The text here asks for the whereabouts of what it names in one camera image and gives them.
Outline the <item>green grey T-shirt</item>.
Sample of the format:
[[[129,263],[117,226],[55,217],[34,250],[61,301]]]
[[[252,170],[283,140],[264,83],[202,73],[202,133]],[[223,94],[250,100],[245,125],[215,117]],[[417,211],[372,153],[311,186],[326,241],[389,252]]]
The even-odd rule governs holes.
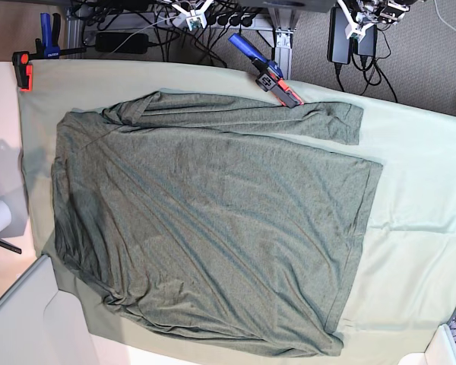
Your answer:
[[[57,125],[55,250],[146,329],[266,357],[339,355],[335,335],[382,165],[363,110],[156,92]]]

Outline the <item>blue orange clamp on table edge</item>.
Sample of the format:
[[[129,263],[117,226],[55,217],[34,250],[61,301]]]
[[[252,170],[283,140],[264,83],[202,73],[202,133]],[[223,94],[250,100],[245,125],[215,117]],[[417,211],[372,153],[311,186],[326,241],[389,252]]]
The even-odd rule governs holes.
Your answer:
[[[241,34],[233,34],[229,41],[258,69],[259,75],[255,82],[263,91],[271,92],[283,106],[289,108],[304,104],[301,97],[286,84],[283,73],[275,61],[266,59]]]

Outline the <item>black power adapter right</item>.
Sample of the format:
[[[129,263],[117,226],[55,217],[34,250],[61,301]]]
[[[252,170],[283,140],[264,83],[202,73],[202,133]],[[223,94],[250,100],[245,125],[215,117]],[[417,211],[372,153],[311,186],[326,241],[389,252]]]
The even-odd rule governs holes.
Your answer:
[[[328,37],[327,59],[329,62],[342,65],[348,65],[350,63],[351,45],[345,33],[348,24],[343,10],[339,7],[333,7],[330,11]]]

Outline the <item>black power adapter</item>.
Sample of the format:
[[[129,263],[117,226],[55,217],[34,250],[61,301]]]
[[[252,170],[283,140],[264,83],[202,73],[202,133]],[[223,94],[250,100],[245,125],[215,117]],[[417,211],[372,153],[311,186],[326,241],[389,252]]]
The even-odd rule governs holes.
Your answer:
[[[330,11],[328,37],[327,59],[329,62],[342,65],[348,65],[350,63],[351,45],[345,33],[348,24],[343,10],[339,7],[333,7]]]
[[[375,25],[371,26],[363,39],[356,41],[353,53],[358,56],[375,57],[378,39],[378,31]]]

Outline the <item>black power brick left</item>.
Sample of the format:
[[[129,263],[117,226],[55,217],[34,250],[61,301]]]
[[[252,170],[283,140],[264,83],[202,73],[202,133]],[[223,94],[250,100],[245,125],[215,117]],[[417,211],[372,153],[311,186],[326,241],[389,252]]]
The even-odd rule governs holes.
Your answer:
[[[149,37],[144,33],[102,32],[95,36],[97,52],[145,54],[149,47]]]

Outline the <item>blue orange bar clamp left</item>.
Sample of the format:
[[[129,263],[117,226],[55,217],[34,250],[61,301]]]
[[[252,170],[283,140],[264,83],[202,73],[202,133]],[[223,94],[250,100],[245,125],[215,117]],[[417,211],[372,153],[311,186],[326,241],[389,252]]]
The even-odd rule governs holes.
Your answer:
[[[33,60],[59,59],[61,56],[75,55],[86,52],[84,46],[61,49],[59,36],[61,31],[61,15],[59,13],[41,13],[41,38],[35,39],[36,52],[14,52],[11,61],[14,68],[19,91],[29,92],[33,88]]]

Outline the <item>aluminium frame leg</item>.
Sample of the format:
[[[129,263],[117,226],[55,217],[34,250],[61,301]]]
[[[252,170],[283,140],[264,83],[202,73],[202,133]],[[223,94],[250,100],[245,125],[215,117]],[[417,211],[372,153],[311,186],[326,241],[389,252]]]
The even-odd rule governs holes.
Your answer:
[[[299,20],[299,12],[289,8],[269,8],[274,28],[274,61],[285,79],[291,79],[293,59],[293,35]]]

